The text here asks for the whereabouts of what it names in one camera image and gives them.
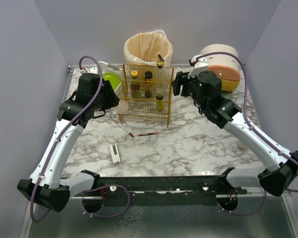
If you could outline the white bottle black lid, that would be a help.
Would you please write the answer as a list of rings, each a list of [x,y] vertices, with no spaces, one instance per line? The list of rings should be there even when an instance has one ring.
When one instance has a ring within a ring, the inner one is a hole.
[[[237,140],[236,145],[241,149],[241,150],[247,150],[247,146],[242,143],[240,140]]]

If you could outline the green fried egg plate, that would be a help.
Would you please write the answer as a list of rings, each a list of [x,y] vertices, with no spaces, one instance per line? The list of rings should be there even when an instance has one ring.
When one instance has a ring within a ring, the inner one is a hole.
[[[121,83],[120,77],[117,74],[111,72],[104,73],[103,79],[110,82],[113,90],[116,90]]]

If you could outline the red sauce bottle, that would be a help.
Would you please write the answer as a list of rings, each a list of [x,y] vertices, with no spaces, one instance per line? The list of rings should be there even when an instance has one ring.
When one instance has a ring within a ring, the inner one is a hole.
[[[130,82],[130,88],[131,88],[131,96],[132,98],[140,98],[141,97],[141,86],[139,81],[139,74],[137,70],[131,71],[131,82]]]

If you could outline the gold spice jar black cap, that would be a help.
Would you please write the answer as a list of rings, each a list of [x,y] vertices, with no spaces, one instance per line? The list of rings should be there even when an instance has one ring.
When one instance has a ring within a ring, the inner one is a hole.
[[[146,71],[145,75],[145,97],[151,98],[152,97],[152,78],[153,74],[151,71]]]

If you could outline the clear glass oil bottle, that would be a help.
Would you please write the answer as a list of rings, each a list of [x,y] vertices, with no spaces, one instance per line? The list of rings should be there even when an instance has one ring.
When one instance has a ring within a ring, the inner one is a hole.
[[[161,55],[157,55],[157,57],[155,80],[157,87],[163,87],[164,83],[167,82],[167,72],[164,69],[164,58]]]

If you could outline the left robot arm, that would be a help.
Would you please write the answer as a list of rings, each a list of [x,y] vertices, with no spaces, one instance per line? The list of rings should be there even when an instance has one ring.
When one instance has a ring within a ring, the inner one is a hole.
[[[83,73],[75,94],[59,107],[54,133],[41,161],[28,179],[19,181],[17,189],[29,201],[55,212],[60,212],[71,197],[92,189],[98,174],[83,170],[73,178],[62,179],[62,172],[75,142],[94,113],[118,104],[119,98],[109,81],[96,73]]]

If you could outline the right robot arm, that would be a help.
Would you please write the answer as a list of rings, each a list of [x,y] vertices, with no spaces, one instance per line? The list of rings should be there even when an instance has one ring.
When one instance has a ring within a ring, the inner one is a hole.
[[[242,113],[233,101],[221,95],[221,80],[212,71],[190,77],[177,72],[171,83],[173,94],[190,96],[201,115],[232,134],[264,164],[252,169],[233,168],[226,175],[231,187],[262,187],[274,196],[281,196],[298,175],[298,150],[289,151],[264,134]]]

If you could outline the clear shaker green lid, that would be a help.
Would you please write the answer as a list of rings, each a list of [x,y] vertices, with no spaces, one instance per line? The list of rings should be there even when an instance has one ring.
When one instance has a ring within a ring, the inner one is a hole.
[[[119,114],[124,114],[129,110],[129,104],[124,100],[120,100],[118,105],[113,107],[113,110]]]

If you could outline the small yellow label bottle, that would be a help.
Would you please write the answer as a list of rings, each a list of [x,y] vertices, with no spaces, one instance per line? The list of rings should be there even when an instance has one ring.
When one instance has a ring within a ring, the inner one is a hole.
[[[156,109],[159,112],[164,110],[163,90],[161,88],[156,90]]]

